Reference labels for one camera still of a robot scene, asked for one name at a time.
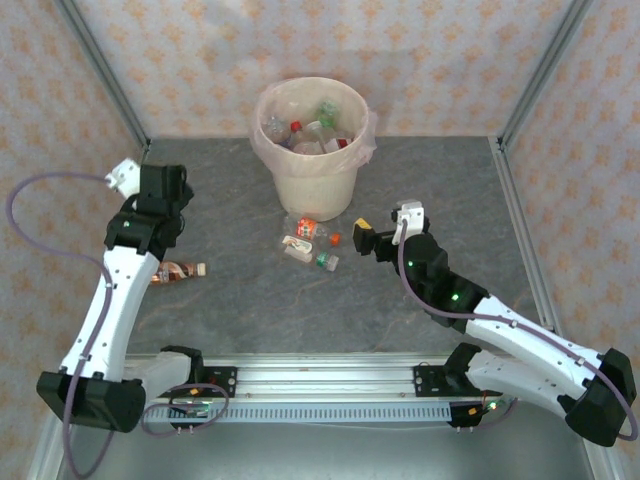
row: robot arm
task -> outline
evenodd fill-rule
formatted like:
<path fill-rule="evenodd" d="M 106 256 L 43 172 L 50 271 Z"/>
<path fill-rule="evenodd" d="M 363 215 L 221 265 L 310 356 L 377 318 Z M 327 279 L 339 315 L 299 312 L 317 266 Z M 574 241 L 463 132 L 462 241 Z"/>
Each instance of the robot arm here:
<path fill-rule="evenodd" d="M 356 221 L 356 250 L 362 255 L 375 252 L 378 262 L 393 263 L 398 274 L 402 267 L 406 286 L 436 322 L 489 342 L 516 358 L 499 358 L 461 344 L 444 366 L 449 391 L 468 391 L 471 386 L 477 391 L 508 393 L 563 416 L 576 433 L 594 443 L 613 445 L 626 413 L 612 390 L 587 366 L 608 377 L 630 405 L 636 390 L 628 357 L 615 349 L 601 355 L 562 339 L 452 272 L 447 252 L 428 232 L 429 222 L 420 202 L 401 202 L 391 216 L 396 230 L 383 233 L 376 233 L 363 219 Z M 399 258 L 403 229 L 404 255 Z"/>
<path fill-rule="evenodd" d="M 109 222 L 104 265 L 112 277 L 111 303 L 90 353 L 83 351 L 103 308 L 107 291 L 100 278 L 84 324 L 57 373 L 43 372 L 37 391 L 62 419 L 71 376 L 81 360 L 71 423 L 128 432 L 132 430 L 147 398 L 156 398 L 171 387 L 197 377 L 202 368 L 200 352 L 167 347 L 136 370 L 126 370 L 124 359 L 138 309 L 151 276 L 175 246 L 182 232 L 180 211 L 193 197 L 182 166 L 139 167 L 127 159 L 106 180 L 125 202 Z"/>

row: brown bottle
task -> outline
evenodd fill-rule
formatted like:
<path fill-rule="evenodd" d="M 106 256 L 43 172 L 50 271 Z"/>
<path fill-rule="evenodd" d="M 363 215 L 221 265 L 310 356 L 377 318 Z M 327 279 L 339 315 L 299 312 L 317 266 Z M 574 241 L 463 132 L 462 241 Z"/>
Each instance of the brown bottle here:
<path fill-rule="evenodd" d="M 162 262 L 151 277 L 151 284 L 174 283 L 189 277 L 204 277 L 206 274 L 204 263 Z"/>

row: patterned wallpaper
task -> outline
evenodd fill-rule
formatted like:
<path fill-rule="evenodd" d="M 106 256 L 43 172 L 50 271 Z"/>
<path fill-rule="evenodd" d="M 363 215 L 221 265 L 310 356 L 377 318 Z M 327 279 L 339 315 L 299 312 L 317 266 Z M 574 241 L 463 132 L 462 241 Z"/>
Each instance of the patterned wallpaper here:
<path fill-rule="evenodd" d="M 625 352 L 640 387 L 640 16 L 632 3 L 594 2 L 510 162 L 568 335 Z M 640 416 L 640 400 L 634 407 Z M 636 475 L 639 444 L 619 442 Z"/>
<path fill-rule="evenodd" d="M 358 90 L 387 135 L 497 135 L 570 0 L 79 0 L 145 130 L 246 136 L 259 92 Z"/>
<path fill-rule="evenodd" d="M 139 155 L 53 1 L 0 3 L 0 84 L 3 204 L 28 175 L 107 173 Z M 106 223 L 119 204 L 99 184 L 45 181 L 18 198 L 17 219 L 49 245 L 101 255 Z M 98 273 L 33 250 L 0 218 L 0 476 L 23 479 L 46 412 L 36 381 L 68 351 Z"/>

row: small bottle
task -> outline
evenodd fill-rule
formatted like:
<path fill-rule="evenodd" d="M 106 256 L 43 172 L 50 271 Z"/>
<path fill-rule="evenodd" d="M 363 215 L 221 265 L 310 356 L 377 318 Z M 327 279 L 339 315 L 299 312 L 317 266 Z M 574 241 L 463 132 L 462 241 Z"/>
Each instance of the small bottle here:
<path fill-rule="evenodd" d="M 320 121 L 315 121 L 304 127 L 304 131 L 309 135 L 309 137 L 320 142 L 322 153 L 328 153 L 327 144 L 336 136 L 336 132 L 333 128 L 325 127 L 320 123 Z"/>
<path fill-rule="evenodd" d="M 293 153 L 298 155 L 322 155 L 322 147 L 318 142 L 300 142 L 293 147 Z"/>
<path fill-rule="evenodd" d="M 291 123 L 291 137 L 289 138 L 289 148 L 293 149 L 297 144 L 306 141 L 306 135 L 302 131 L 300 122 Z"/>
<path fill-rule="evenodd" d="M 284 253 L 304 263 L 310 264 L 313 260 L 312 253 L 305 253 L 292 247 L 291 245 L 287 245 L 287 247 L 284 249 Z M 336 267 L 338 266 L 338 260 L 340 259 L 335 255 L 331 255 L 327 252 L 320 252 L 316 256 L 315 264 L 316 266 L 323 268 L 329 272 L 334 272 L 336 270 Z"/>
<path fill-rule="evenodd" d="M 206 274 L 204 263 L 162 262 L 151 277 L 151 284 L 175 283 L 189 277 L 204 277 Z"/>
<path fill-rule="evenodd" d="M 340 259 L 335 255 L 331 255 L 327 252 L 321 252 L 316 256 L 316 265 L 329 272 L 335 272 L 336 267 L 338 266 L 338 260 Z"/>
<path fill-rule="evenodd" d="M 287 147 L 291 131 L 287 124 L 279 118 L 272 116 L 267 123 L 262 126 L 262 131 L 273 143 Z"/>
<path fill-rule="evenodd" d="M 316 118 L 323 127 L 336 128 L 340 110 L 338 106 L 330 100 L 325 100 L 316 110 Z"/>
<path fill-rule="evenodd" d="M 314 242 L 326 240 L 332 247 L 337 247 L 341 238 L 339 233 L 332 233 L 327 227 L 308 217 L 302 217 L 298 220 L 296 235 Z"/>
<path fill-rule="evenodd" d="M 289 148 L 294 153 L 300 155 L 322 155 L 322 147 L 319 142 L 312 141 L 306 132 L 302 129 L 300 122 L 291 124 L 291 137 L 289 138 Z"/>

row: trash can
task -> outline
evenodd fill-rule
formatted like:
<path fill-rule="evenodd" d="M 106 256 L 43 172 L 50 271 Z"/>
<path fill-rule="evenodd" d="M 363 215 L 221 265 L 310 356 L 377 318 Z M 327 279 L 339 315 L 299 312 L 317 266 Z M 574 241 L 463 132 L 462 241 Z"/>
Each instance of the trash can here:
<path fill-rule="evenodd" d="M 340 109 L 336 130 L 355 135 L 346 147 L 323 155 L 300 155 L 264 134 L 262 125 L 272 116 L 303 125 L 314 121 L 325 100 Z M 376 148 L 375 113 L 353 88 L 330 78 L 294 78 L 270 85 L 258 99 L 251 126 L 251 145 L 271 170 L 283 208 L 320 222 L 337 217 L 349 206 L 358 168 Z"/>

